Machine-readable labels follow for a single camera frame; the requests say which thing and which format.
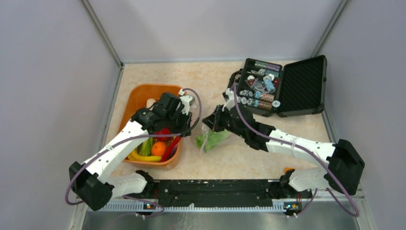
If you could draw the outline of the clear zip top bag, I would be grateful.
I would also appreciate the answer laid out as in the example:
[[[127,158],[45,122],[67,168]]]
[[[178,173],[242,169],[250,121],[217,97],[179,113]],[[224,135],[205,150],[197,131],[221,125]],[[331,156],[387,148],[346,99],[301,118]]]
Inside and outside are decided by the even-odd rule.
[[[240,137],[224,129],[220,132],[212,131],[203,119],[208,117],[215,110],[215,106],[203,107],[198,125],[192,130],[188,143],[199,153],[208,153],[240,141]]]

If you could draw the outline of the green napa cabbage toy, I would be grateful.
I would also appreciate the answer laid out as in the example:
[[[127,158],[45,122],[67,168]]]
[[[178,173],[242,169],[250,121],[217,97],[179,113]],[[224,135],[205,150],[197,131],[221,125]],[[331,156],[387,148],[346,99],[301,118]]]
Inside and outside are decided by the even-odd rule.
[[[209,152],[222,144],[230,135],[231,133],[226,130],[221,132],[206,130],[195,138],[196,146],[203,152]]]

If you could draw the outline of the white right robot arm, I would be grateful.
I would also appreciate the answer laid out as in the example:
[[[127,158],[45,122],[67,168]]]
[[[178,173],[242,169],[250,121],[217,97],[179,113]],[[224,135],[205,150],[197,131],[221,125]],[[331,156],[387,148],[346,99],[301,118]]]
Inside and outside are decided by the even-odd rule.
[[[357,193],[365,162],[348,140],[327,143],[290,135],[256,121],[244,107],[228,110],[218,105],[203,123],[213,132],[226,130],[243,138],[255,150],[282,153],[316,165],[281,177],[281,192],[286,197],[316,188],[333,189],[350,196]]]

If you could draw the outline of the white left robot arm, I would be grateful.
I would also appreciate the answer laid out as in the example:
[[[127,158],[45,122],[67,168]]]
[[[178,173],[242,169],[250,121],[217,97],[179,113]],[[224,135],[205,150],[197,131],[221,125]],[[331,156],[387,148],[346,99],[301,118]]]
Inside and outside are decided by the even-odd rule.
[[[143,142],[161,137],[167,128],[167,137],[186,137],[191,124],[191,106],[195,97],[180,90],[179,95],[165,92],[152,108],[142,107],[131,116],[124,128],[99,152],[69,167],[70,182],[65,191],[68,205],[85,203],[93,211],[100,210],[111,199],[137,193],[142,198],[153,194],[154,186],[134,173],[130,176],[111,177],[113,171]]]

